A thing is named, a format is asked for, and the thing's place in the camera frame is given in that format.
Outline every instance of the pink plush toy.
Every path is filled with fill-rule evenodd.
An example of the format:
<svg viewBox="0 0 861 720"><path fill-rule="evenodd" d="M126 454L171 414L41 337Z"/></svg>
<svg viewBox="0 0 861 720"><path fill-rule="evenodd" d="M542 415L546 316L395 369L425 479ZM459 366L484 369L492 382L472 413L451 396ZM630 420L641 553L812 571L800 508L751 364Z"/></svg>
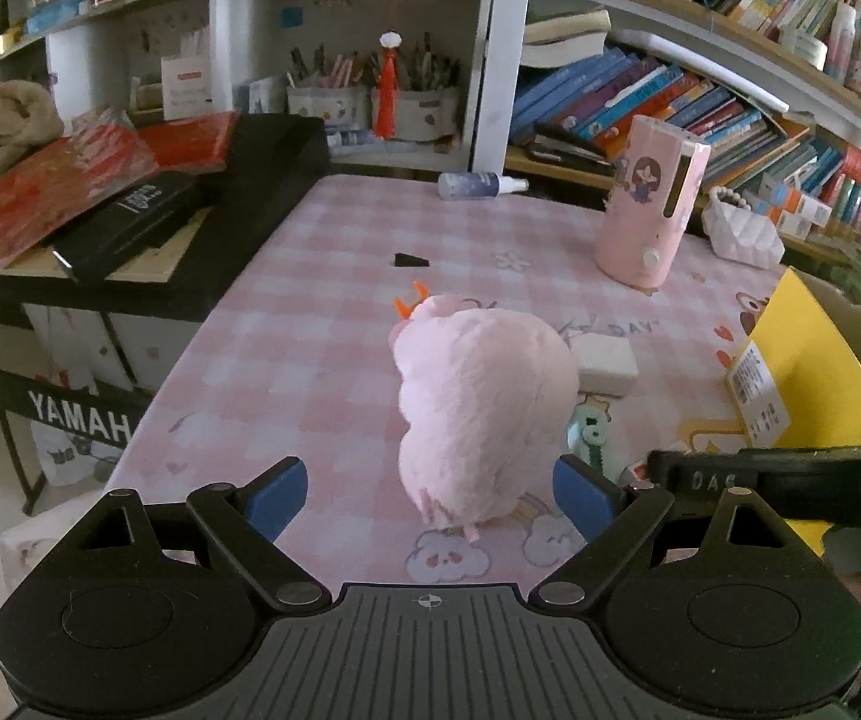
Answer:
<svg viewBox="0 0 861 720"><path fill-rule="evenodd" d="M427 298L391 333L403 376L400 480L424 522L477 525L513 512L552 473L577 396L566 342L534 317Z"/></svg>

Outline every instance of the white bottle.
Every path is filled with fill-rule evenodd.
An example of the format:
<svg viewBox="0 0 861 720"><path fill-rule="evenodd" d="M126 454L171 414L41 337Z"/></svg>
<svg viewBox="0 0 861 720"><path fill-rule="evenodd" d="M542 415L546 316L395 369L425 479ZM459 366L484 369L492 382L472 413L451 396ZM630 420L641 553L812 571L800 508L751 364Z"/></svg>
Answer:
<svg viewBox="0 0 861 720"><path fill-rule="evenodd" d="M438 194L444 200L461 197L496 197L511 191L527 191L526 178L511 178L495 172L442 172L437 180Z"/></svg>
<svg viewBox="0 0 861 720"><path fill-rule="evenodd" d="M827 41L827 65L825 73L837 83L843 83L847 77L851 54L854 52L854 37L856 37L856 9L846 2L837 4L833 15L833 25L830 27L830 39Z"/></svg>

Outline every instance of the pink bottle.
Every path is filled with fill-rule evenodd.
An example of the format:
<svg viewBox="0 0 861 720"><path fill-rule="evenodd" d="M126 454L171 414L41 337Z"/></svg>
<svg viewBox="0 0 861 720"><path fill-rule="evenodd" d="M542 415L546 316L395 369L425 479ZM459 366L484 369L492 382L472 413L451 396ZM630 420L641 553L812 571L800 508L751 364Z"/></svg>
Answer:
<svg viewBox="0 0 861 720"><path fill-rule="evenodd" d="M597 236L595 261L606 275L640 290L664 283L709 160L700 137L634 117Z"/></svg>

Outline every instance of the crosshair symbol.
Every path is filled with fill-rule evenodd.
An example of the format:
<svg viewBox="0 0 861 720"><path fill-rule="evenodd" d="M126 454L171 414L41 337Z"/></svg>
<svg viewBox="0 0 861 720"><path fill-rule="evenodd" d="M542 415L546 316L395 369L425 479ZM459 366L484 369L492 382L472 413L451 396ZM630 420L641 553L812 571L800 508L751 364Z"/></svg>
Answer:
<svg viewBox="0 0 861 720"><path fill-rule="evenodd" d="M443 603L443 598L441 598L439 595L428 593L427 595L422 595L421 597L419 597L417 599L417 603L424 608L437 608Z"/></svg>

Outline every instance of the gold object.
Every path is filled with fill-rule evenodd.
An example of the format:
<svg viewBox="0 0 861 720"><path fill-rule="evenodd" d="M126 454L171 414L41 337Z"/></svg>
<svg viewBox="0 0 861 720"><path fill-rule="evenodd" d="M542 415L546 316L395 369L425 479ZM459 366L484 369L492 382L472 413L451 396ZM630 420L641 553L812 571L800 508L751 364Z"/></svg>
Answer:
<svg viewBox="0 0 861 720"><path fill-rule="evenodd" d="M0 55L3 52L9 52L23 37L23 28L20 26L12 26L5 33L0 35Z"/></svg>

